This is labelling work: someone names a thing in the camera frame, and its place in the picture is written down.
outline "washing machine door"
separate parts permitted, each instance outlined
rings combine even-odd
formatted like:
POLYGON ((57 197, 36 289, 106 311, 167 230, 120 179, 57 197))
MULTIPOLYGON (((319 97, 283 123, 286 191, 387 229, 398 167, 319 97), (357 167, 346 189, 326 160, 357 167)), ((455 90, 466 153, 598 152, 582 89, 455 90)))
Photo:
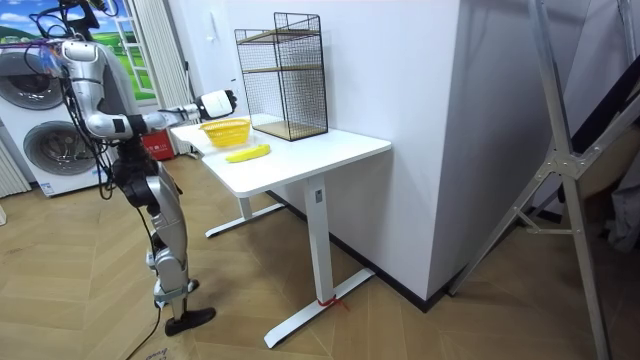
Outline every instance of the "washing machine door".
POLYGON ((62 103, 60 81, 33 72, 43 71, 40 58, 22 51, 0 54, 0 96, 29 110, 47 110, 62 103))
POLYGON ((90 149, 70 122, 49 121, 34 127, 23 146, 29 161, 50 174, 78 175, 96 165, 90 149))

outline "table top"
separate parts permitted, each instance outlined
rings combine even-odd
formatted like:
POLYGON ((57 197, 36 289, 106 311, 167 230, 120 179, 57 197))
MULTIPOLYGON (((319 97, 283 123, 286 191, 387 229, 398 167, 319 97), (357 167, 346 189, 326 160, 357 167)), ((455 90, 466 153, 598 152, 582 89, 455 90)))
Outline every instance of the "table top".
POLYGON ((335 129, 293 142, 252 129, 248 144, 216 148, 199 127, 199 124, 182 126, 171 129, 171 132, 178 139, 197 148, 203 155, 202 162, 239 198, 259 194, 391 149, 389 141, 335 129), (240 163, 225 160, 235 151, 259 144, 269 144, 271 153, 240 163))

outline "banana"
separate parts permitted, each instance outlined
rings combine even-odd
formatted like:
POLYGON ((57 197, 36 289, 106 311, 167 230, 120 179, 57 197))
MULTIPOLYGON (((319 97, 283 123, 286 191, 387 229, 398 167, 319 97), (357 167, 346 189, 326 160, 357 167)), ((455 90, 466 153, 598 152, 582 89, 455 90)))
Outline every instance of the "banana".
POLYGON ((236 151, 227 156, 226 159, 228 162, 235 163, 265 156, 269 152, 271 152, 271 147, 268 144, 261 144, 250 149, 236 151))

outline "red bag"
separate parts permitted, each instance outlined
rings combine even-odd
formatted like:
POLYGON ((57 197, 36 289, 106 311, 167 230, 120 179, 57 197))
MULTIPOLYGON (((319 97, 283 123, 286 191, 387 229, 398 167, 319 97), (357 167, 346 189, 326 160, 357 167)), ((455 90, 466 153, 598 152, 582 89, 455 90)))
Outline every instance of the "red bag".
POLYGON ((142 143, 156 160, 174 158, 173 147, 166 130, 143 136, 142 143))

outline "robot leg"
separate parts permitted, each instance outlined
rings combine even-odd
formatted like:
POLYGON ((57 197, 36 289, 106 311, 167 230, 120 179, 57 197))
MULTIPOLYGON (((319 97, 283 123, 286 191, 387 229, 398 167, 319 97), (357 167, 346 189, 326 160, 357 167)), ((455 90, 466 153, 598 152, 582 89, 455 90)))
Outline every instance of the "robot leg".
POLYGON ((189 281, 186 224, 173 179, 162 164, 158 166, 158 176, 146 178, 155 198, 155 204, 148 206, 147 210, 156 231, 154 238, 160 245, 154 255, 154 266, 158 272, 154 298, 157 303, 171 304, 173 318, 167 321, 165 333, 172 336, 208 322, 215 316, 215 310, 187 310, 187 295, 197 282, 189 281))

